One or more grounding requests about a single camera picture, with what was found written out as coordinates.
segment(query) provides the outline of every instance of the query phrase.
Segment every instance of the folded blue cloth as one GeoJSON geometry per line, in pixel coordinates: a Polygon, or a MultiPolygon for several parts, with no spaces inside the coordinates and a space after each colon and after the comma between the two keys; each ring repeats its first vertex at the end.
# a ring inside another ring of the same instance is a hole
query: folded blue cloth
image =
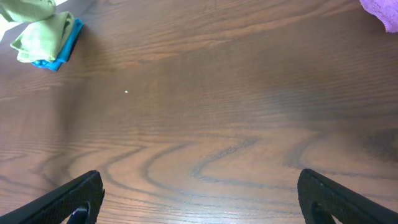
{"type": "Polygon", "coordinates": [[[83,27],[83,22],[79,19],[75,19],[75,23],[73,24],[72,31],[70,32],[68,40],[65,42],[65,45],[62,47],[62,50],[57,56],[57,59],[53,62],[49,62],[46,60],[37,60],[32,62],[32,65],[39,68],[48,68],[53,71],[57,71],[60,68],[62,63],[65,63],[69,60],[70,51],[72,50],[73,43],[79,34],[81,27],[83,27]]]}

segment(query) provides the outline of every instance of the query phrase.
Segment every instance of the purple towel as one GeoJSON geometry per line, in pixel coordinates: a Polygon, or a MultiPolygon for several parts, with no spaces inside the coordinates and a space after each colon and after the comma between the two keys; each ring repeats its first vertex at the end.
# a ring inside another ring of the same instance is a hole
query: purple towel
{"type": "Polygon", "coordinates": [[[398,0],[361,0],[361,4],[383,22],[387,32],[398,32],[398,0]]]}

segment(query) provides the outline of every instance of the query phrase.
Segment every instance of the cloth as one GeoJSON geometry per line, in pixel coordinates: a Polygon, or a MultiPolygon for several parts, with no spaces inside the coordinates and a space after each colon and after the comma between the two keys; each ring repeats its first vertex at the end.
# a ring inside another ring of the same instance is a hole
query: cloth
{"type": "Polygon", "coordinates": [[[70,12],[61,12],[34,22],[10,46],[19,51],[17,59],[20,62],[53,62],[67,41],[74,22],[75,18],[70,12]]]}
{"type": "Polygon", "coordinates": [[[36,22],[54,12],[54,0],[0,0],[0,14],[8,22],[36,22]]]}
{"type": "Polygon", "coordinates": [[[398,0],[361,0],[361,4],[381,20],[387,32],[398,32],[398,0]]]}
{"type": "Polygon", "coordinates": [[[65,45],[62,47],[62,50],[58,54],[57,59],[55,59],[55,61],[53,62],[48,62],[46,60],[37,60],[35,62],[32,62],[32,65],[39,68],[48,68],[50,70],[57,71],[62,63],[65,63],[69,60],[69,56],[71,53],[70,51],[72,50],[73,43],[75,42],[82,27],[83,22],[76,18],[69,38],[65,42],[65,45]]]}

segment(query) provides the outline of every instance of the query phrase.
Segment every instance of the wooden surface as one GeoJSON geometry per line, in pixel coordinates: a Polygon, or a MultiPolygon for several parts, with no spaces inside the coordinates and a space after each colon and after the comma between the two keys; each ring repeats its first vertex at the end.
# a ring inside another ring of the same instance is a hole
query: wooden surface
{"type": "Polygon", "coordinates": [[[398,211],[398,35],[359,1],[66,10],[57,73],[0,44],[0,214],[97,169],[98,223],[303,223],[305,167],[398,211]]]}

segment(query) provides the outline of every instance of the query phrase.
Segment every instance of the light green towel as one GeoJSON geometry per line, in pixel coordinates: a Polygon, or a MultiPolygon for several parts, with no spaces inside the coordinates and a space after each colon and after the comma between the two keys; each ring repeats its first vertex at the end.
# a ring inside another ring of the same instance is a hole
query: light green towel
{"type": "Polygon", "coordinates": [[[54,0],[0,0],[0,14],[8,22],[40,21],[54,12],[54,0]]]}
{"type": "Polygon", "coordinates": [[[75,18],[70,12],[61,12],[34,22],[10,46],[19,51],[17,59],[20,62],[53,62],[67,41],[74,22],[75,18]]]}

